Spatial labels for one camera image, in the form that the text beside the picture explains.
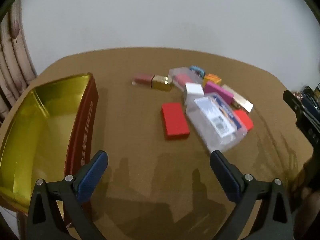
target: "brown table surface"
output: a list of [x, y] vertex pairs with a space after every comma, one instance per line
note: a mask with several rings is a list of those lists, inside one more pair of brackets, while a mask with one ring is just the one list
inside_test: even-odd
[[[231, 213], [229, 202], [209, 165], [209, 152], [193, 126], [185, 140], [164, 139], [161, 105], [181, 102], [171, 92], [133, 87], [136, 73], [167, 75], [170, 68], [198, 65], [222, 78], [254, 107], [254, 128], [226, 158], [242, 173], [286, 185], [312, 154], [284, 103], [284, 85], [272, 74], [233, 59], [196, 51], [128, 48], [65, 57], [39, 75], [0, 128], [0, 142], [27, 92], [40, 84], [92, 72], [99, 101], [92, 154], [108, 153], [109, 166], [93, 196], [95, 224], [108, 239], [211, 239]], [[259, 203], [243, 234], [248, 234]]]

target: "transparent plastic container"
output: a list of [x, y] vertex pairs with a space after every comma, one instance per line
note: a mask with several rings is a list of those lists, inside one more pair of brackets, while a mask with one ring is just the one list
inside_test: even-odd
[[202, 84], [203, 82], [201, 77], [187, 67], [172, 68], [169, 70], [168, 76], [172, 78], [174, 85], [181, 91], [184, 91], [186, 83]]
[[226, 151], [247, 134], [244, 124], [217, 93], [188, 103], [186, 114], [210, 152]]

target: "small red rectangular box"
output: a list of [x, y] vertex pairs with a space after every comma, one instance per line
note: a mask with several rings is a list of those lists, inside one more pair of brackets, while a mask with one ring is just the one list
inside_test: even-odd
[[180, 103], [165, 103], [161, 111], [167, 139], [181, 139], [189, 136], [189, 127]]

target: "blue gripper pad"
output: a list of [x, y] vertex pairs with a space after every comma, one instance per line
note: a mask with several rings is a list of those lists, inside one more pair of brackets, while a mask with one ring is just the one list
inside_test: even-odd
[[87, 165], [90, 166], [89, 170], [83, 176], [82, 180], [77, 183], [76, 191], [79, 203], [84, 203], [90, 200], [94, 189], [108, 166], [107, 153], [104, 151], [98, 151]]
[[212, 152], [210, 166], [229, 201], [238, 203], [241, 199], [240, 186], [220, 157]]

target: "white wall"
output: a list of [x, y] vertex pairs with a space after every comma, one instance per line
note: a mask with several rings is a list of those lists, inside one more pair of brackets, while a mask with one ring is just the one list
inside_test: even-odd
[[320, 82], [319, 24], [303, 0], [23, 0], [38, 73], [66, 55], [174, 47], [235, 58], [289, 89]]

